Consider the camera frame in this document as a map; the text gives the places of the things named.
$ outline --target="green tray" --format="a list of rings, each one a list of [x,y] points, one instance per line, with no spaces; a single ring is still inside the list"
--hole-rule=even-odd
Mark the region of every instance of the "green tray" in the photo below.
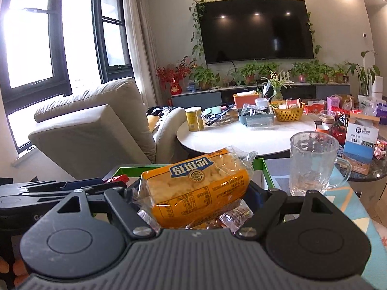
[[[132,165],[127,167],[119,167],[117,171],[112,175],[112,177],[126,174],[129,178],[139,178],[141,177],[141,174],[145,171],[157,169],[159,167],[164,166],[165,165]],[[262,171],[262,183],[265,183],[269,189],[275,188],[270,173],[268,172],[268,168],[266,167],[265,161],[262,158],[255,159],[253,161],[253,169],[254,171]]]

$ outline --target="mug handle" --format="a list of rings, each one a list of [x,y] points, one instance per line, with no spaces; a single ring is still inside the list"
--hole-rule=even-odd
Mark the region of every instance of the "mug handle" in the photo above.
[[[335,160],[335,163],[338,163],[339,165],[344,166],[347,169],[347,171],[345,173],[343,181],[341,181],[338,184],[329,185],[328,189],[335,189],[335,188],[339,188],[340,186],[343,186],[344,183],[347,182],[348,179],[350,178],[350,175],[351,175],[351,172],[352,172],[352,165],[351,165],[351,163],[348,160],[345,160],[343,158],[337,157],[336,160]]]

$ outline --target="sofa armrest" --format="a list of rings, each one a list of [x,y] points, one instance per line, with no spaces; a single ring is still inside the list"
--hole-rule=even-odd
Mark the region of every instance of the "sofa armrest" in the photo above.
[[[161,123],[153,136],[156,142],[157,164],[175,163],[188,158],[188,153],[176,138],[177,130],[185,121],[187,121],[185,110],[176,108]]]
[[[37,123],[28,138],[78,180],[104,177],[123,162],[151,163],[109,105]]]

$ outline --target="window frame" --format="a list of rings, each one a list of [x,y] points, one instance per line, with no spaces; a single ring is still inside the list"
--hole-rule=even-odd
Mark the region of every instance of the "window frame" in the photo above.
[[[58,95],[68,96],[72,94],[70,79],[67,71],[65,45],[63,38],[62,0],[48,0],[48,10],[35,10],[35,12],[48,14],[48,35],[51,55],[53,76],[45,80],[21,85],[15,88],[10,87],[7,52],[4,34],[4,15],[9,9],[11,0],[2,0],[0,7],[0,90],[3,98],[5,115],[12,139],[18,153],[25,151],[32,146],[28,142],[21,147],[17,146],[14,133],[9,123],[8,116],[16,111],[29,107],[35,103]],[[101,0],[91,0],[91,12],[93,20],[94,42],[96,46],[96,57],[98,62],[101,82],[107,83],[125,77],[134,77],[130,54],[128,49],[127,36],[125,31],[125,20],[123,13],[123,0],[117,0],[120,20],[102,16]],[[109,66],[106,52],[106,44],[103,31],[103,22],[110,22],[123,27],[121,33],[123,50],[129,59],[127,65]]]
[[[102,15],[102,2],[101,0],[92,0],[93,1],[93,11],[94,11],[94,34],[96,40],[97,53],[99,54],[98,64],[101,71],[101,79],[104,83],[112,80],[117,80],[119,78],[133,77],[133,68],[130,60],[130,53],[128,48],[128,38],[125,30],[125,20],[123,13],[123,0],[118,0],[117,7],[120,20],[109,18]],[[127,65],[114,65],[109,66],[108,54],[106,51],[106,42],[103,29],[103,23],[111,23],[123,27],[123,33],[121,34],[123,51],[124,55],[127,56],[129,63]]]

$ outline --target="tv stand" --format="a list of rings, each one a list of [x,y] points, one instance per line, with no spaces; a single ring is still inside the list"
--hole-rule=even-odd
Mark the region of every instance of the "tv stand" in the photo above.
[[[262,84],[231,86],[210,90],[199,90],[197,92],[184,92],[172,96],[174,107],[202,107],[211,108],[222,103],[234,103],[233,95],[240,92],[256,90],[257,86],[263,90]],[[314,84],[294,83],[291,87],[282,88],[281,93],[284,99],[324,99],[334,94],[350,94],[350,84]]]

